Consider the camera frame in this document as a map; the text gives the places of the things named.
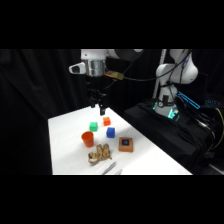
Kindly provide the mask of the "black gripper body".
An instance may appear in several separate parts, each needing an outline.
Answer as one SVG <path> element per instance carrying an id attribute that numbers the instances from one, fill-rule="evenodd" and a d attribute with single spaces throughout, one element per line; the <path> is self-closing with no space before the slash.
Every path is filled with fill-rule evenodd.
<path id="1" fill-rule="evenodd" d="M 86 77 L 87 94 L 90 100 L 99 101 L 103 96 L 103 90 L 106 85 L 106 78 L 101 77 Z"/>

